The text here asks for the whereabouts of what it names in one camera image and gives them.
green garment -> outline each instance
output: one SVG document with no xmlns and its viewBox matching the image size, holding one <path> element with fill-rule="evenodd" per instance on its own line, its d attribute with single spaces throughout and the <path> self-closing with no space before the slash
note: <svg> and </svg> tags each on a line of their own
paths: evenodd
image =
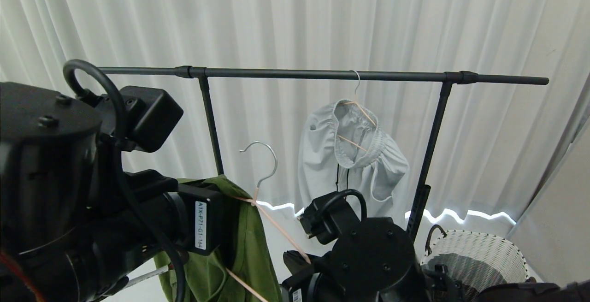
<svg viewBox="0 0 590 302">
<path fill-rule="evenodd" d="M 251 198 L 248 193 L 223 175 L 191 182 L 179 179 L 179 182 L 195 187 L 214 184 L 224 195 Z M 239 209 L 239 214 L 235 216 L 238 218 L 234 223 L 235 227 L 227 228 L 234 229 L 233 241 L 236 251 L 230 270 L 269 302 L 280 302 L 281 291 L 268 253 L 258 209 L 244 201 L 224 197 L 224 216 L 228 213 L 236 213 L 236 209 Z M 170 263 L 170 259 L 164 252 L 156 255 L 154 261 L 156 268 Z M 185 302 L 259 302 L 255 296 L 227 274 L 220 248 L 209 256 L 189 254 L 189 261 L 184 267 L 187 283 Z M 177 290 L 174 271 L 161 274 L 160 283 L 166 298 L 171 302 L 174 301 Z"/>
</svg>

clothes rack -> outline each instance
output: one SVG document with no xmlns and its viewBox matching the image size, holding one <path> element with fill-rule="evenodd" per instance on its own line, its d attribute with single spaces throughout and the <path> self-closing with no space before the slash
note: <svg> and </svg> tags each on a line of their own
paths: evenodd
<svg viewBox="0 0 590 302">
<path fill-rule="evenodd" d="M 209 92 L 209 77 L 242 77 L 242 78 L 274 78 L 274 79 L 349 79 L 356 80 L 359 77 L 363 81 L 405 81 L 405 82 L 441 82 L 440 96 L 438 97 L 437 110 L 432 122 L 428 145 L 420 171 L 419 182 L 413 198 L 412 209 L 407 222 L 406 231 L 412 241 L 418 234 L 422 214 L 426 207 L 426 201 L 431 187 L 426 184 L 426 176 L 432 162 L 434 147 L 436 146 L 438 133 L 447 106 L 448 97 L 451 94 L 453 84 L 465 85 L 472 83 L 505 83 L 505 84 L 529 84 L 547 85 L 547 77 L 515 77 L 506 75 L 479 75 L 471 71 L 445 71 L 441 73 L 400 72 L 400 71 L 306 71 L 295 69 L 239 69 L 239 68 L 206 68 L 193 66 L 179 66 L 171 68 L 154 67 L 101 67 L 105 74 L 118 75 L 169 75 L 183 78 L 196 78 L 199 80 L 205 115 L 209 127 L 209 136 L 213 146 L 215 166 L 217 173 L 223 174 L 219 139 L 215 127 L 211 94 Z"/>
</svg>

red cable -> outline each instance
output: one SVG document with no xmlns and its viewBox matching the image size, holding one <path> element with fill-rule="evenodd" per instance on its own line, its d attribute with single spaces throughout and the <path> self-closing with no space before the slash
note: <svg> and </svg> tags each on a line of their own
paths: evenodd
<svg viewBox="0 0 590 302">
<path fill-rule="evenodd" d="M 10 258 L 10 256 L 4 253 L 4 250 L 0 253 L 0 260 L 6 265 L 9 271 L 11 271 L 14 275 L 16 275 L 19 279 L 23 281 L 25 286 L 35 295 L 36 302 L 46 302 L 46 299 L 43 297 L 42 293 L 33 285 L 31 279 L 24 274 L 21 270 L 20 266 L 18 266 L 17 262 Z"/>
</svg>

hanger hook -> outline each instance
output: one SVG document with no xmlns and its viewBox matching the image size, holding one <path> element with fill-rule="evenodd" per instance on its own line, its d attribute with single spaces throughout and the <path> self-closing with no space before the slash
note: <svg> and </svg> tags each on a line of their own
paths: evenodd
<svg viewBox="0 0 590 302">
<path fill-rule="evenodd" d="M 260 141 L 254 141 L 250 144 L 248 144 L 248 146 L 245 149 L 241 149 L 240 152 L 245 152 L 249 149 L 249 147 L 252 146 L 252 144 L 262 144 L 263 146 L 266 146 L 270 152 L 272 152 L 272 156 L 274 157 L 274 168 L 272 169 L 272 172 L 270 173 L 269 176 L 265 176 L 264 178 L 261 178 L 260 181 L 258 182 L 258 184 L 256 185 L 257 188 L 260 188 L 260 184 L 262 183 L 262 181 L 266 180 L 267 178 L 270 178 L 271 176 L 274 175 L 274 173 L 277 171 L 277 166 L 278 166 L 278 159 L 277 159 L 277 154 L 274 153 L 274 150 L 265 142 L 260 142 Z"/>
<path fill-rule="evenodd" d="M 354 71 L 354 73 L 356 74 L 356 77 L 359 78 L 359 82 L 356 84 L 356 88 L 354 88 L 354 94 L 356 94 L 356 90 L 359 88 L 360 86 L 360 75 L 358 73 L 358 71 Z"/>
</svg>

curtain fold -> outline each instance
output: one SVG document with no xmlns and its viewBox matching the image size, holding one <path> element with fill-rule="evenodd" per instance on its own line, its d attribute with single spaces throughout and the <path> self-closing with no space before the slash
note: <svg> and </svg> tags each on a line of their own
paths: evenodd
<svg viewBox="0 0 590 302">
<path fill-rule="evenodd" d="M 590 0 L 0 0 L 0 77 L 72 94 L 68 59 L 99 66 L 194 65 L 373 71 L 461 71 L 549 77 L 548 86 L 457 85 L 427 183 L 427 209 L 504 211 L 517 219 L 539 186 L 590 72 Z M 112 76 L 167 90 L 185 110 L 160 151 L 127 170 L 206 178 L 215 165 L 196 80 Z M 309 113 L 354 99 L 355 81 L 210 79 L 225 171 L 246 190 L 272 169 L 260 199 L 291 202 Z M 83 86 L 100 92 L 83 77 Z M 411 164 L 415 191 L 440 84 L 361 82 Z"/>
</svg>

